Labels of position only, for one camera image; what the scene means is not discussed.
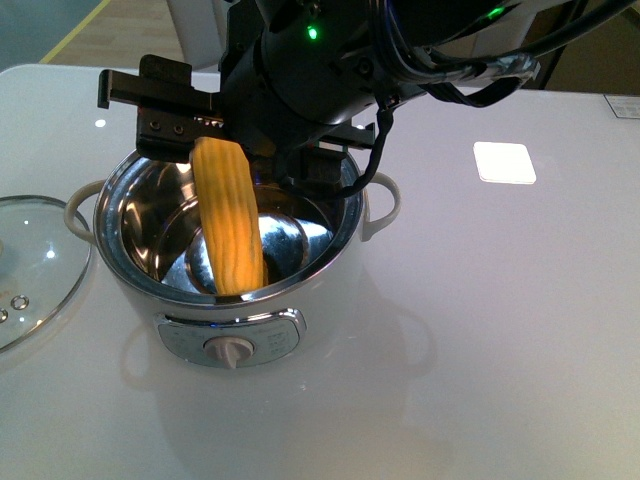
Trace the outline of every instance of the black wire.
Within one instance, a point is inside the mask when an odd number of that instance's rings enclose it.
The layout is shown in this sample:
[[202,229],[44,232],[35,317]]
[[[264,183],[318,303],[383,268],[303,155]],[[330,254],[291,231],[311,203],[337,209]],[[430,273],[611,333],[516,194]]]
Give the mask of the black wire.
[[[589,3],[589,0],[578,0],[573,4],[565,5],[565,7],[562,9],[562,14],[558,18],[558,20],[556,21],[556,24],[554,25],[554,28],[552,29],[552,32],[557,32],[564,25],[580,18],[584,14],[584,11],[586,10],[588,3]],[[547,84],[549,83],[549,80],[551,80],[551,75],[553,75],[553,72],[558,66],[558,63],[560,63],[560,58],[562,57],[562,54],[564,53],[564,49],[566,47],[567,47],[566,45],[563,45],[562,47],[554,50],[553,57],[551,58],[549,65],[544,71],[544,75],[540,80],[538,89],[545,90],[547,88]]]
[[369,184],[369,182],[371,182],[378,171],[387,135],[391,131],[391,127],[393,127],[393,109],[378,110],[376,118],[378,121],[378,136],[373,142],[373,148],[371,148],[371,153],[369,154],[369,163],[367,164],[364,173],[360,175],[352,185],[342,187],[340,190],[333,193],[312,193],[293,185],[282,185],[282,188],[293,195],[322,202],[342,200],[360,193]]
[[539,57],[549,52],[553,52],[554,50],[565,46],[569,42],[591,32],[607,20],[626,10],[635,3],[635,1],[636,0],[609,0],[586,15],[562,27],[560,30],[557,30],[522,48],[507,52],[505,55],[528,53],[534,57]]

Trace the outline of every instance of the white pot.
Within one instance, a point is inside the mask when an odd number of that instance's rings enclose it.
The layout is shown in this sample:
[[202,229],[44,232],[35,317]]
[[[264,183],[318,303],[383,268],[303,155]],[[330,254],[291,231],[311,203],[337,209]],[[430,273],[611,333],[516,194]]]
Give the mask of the white pot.
[[[343,162],[344,184],[358,173],[351,157]],[[67,226],[97,245],[136,311],[153,320],[171,352],[193,363],[258,365],[329,338],[349,315],[361,243],[400,209],[398,187],[380,173],[373,182],[389,189],[395,204],[376,221],[369,221],[364,192],[314,203],[280,190],[257,163],[252,174],[269,283],[242,295],[212,293],[188,165],[132,153],[106,181],[81,188],[67,204]],[[96,193],[92,234],[73,217]]]

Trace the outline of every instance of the yellow corn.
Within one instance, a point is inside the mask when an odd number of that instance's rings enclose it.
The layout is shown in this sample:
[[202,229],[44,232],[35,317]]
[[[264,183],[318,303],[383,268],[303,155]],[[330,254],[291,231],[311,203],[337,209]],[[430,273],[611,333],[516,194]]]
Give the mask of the yellow corn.
[[236,295],[262,287],[258,206],[244,152],[234,142],[200,138],[191,165],[218,293]]

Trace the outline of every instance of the white table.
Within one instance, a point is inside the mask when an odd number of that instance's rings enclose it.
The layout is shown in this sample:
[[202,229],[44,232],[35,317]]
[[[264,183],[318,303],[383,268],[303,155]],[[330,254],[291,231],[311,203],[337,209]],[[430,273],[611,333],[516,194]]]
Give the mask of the white table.
[[[1,196],[66,200],[133,149],[135,108],[97,109],[98,72],[0,75]],[[536,183],[482,182],[476,141],[525,144]],[[357,314],[304,355],[187,364],[96,255],[0,355],[0,477],[638,478],[640,121],[595,95],[424,98],[398,111],[381,170],[403,210],[365,245]]]

